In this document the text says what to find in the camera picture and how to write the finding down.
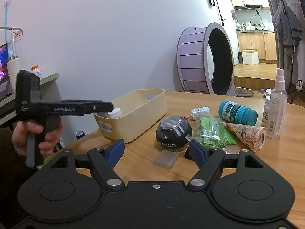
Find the person left hand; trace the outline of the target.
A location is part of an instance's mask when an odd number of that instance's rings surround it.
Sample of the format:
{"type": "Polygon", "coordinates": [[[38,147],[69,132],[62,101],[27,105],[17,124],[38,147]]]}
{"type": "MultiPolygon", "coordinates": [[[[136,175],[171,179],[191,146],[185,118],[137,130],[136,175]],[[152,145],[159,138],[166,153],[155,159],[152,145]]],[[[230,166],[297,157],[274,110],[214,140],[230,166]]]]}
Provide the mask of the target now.
{"type": "MultiPolygon", "coordinates": [[[[63,131],[64,122],[60,120],[58,127],[45,135],[45,141],[39,144],[40,153],[43,156],[48,156],[53,153],[54,147],[60,142],[60,135],[63,131]]],[[[26,122],[19,121],[13,131],[11,141],[15,151],[20,156],[25,156],[27,152],[27,135],[28,133],[40,134],[44,127],[34,120],[26,122]]]]}

